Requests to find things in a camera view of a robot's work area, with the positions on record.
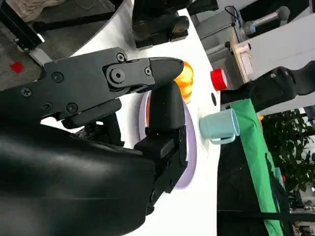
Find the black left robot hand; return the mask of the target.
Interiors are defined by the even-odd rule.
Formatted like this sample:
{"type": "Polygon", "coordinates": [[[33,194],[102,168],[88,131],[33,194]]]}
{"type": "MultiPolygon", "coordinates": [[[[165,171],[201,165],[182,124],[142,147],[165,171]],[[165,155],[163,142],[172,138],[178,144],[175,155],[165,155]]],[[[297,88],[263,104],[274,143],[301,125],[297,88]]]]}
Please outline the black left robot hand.
{"type": "Polygon", "coordinates": [[[132,11],[132,34],[137,49],[177,41],[188,36],[189,19],[178,10],[190,0],[135,0],[132,11]]]}

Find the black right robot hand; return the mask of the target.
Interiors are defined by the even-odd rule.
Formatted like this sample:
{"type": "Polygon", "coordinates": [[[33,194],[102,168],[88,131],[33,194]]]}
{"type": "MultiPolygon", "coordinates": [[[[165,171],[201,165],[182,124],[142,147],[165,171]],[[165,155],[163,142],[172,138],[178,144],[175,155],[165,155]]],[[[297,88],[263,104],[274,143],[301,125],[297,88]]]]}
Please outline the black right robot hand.
{"type": "Polygon", "coordinates": [[[123,236],[187,168],[184,62],[116,47],[44,65],[0,93],[0,233],[123,236]],[[120,97],[151,93],[146,137],[124,147],[120,97]]]}

